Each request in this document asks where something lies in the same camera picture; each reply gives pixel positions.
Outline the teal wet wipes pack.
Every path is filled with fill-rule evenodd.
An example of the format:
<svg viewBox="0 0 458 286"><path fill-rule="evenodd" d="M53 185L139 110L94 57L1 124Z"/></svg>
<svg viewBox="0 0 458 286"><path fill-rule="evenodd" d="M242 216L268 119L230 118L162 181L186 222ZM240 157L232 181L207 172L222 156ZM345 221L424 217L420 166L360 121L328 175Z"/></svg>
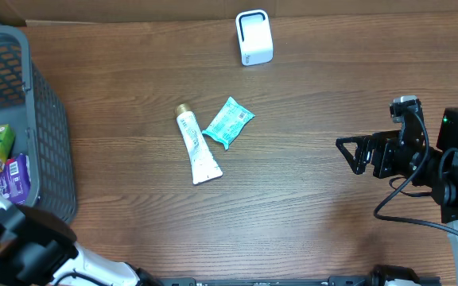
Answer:
<svg viewBox="0 0 458 286"><path fill-rule="evenodd" d="M248 109L229 97L219 113L214 117L202 134L221 143L225 150L240 135L243 127L255 117Z"/></svg>

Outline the white tube gold cap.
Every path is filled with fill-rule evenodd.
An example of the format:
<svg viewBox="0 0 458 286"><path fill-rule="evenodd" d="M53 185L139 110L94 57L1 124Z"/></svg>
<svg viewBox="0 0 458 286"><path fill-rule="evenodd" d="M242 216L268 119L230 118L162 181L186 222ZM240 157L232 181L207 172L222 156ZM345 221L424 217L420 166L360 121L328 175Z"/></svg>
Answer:
<svg viewBox="0 0 458 286"><path fill-rule="evenodd" d="M213 157L190 106L182 103L175 109L180 133L186 146L194 185L220 178L223 171Z"/></svg>

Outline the purple Carefree pad pack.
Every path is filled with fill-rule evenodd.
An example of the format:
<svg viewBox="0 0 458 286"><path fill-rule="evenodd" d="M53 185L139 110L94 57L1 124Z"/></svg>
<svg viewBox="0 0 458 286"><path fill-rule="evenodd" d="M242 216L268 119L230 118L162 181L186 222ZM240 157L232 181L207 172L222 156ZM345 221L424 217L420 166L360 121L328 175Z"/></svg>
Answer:
<svg viewBox="0 0 458 286"><path fill-rule="evenodd" d="M23 204L30 193L29 158L19 154L9 159L0 172L0 195L11 203Z"/></svg>

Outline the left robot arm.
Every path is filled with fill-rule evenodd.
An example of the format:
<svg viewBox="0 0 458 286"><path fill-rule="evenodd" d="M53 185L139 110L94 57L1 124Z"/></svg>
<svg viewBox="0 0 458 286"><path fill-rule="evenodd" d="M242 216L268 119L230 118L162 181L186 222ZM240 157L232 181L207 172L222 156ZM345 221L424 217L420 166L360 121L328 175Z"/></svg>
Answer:
<svg viewBox="0 0 458 286"><path fill-rule="evenodd" d="M0 195L0 284L158 285L141 268L81 246L70 226L41 209Z"/></svg>

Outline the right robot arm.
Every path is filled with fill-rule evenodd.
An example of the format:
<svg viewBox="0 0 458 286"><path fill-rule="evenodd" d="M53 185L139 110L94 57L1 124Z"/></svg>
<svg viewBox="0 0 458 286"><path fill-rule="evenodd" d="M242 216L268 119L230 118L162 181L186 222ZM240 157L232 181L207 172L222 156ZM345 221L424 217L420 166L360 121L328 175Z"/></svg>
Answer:
<svg viewBox="0 0 458 286"><path fill-rule="evenodd" d="M356 175L364 173L367 164L372 164L375 177L402 180L402 184L375 208L374 216L383 221L427 226L446 232L458 283L458 108L445 110L436 147L429 143L418 101L392 103L390 115L400 124L399 130L340 137L336 140L336 147ZM381 214L381 209L408 184L429 187L422 196L432 198L440 206L439 223Z"/></svg>

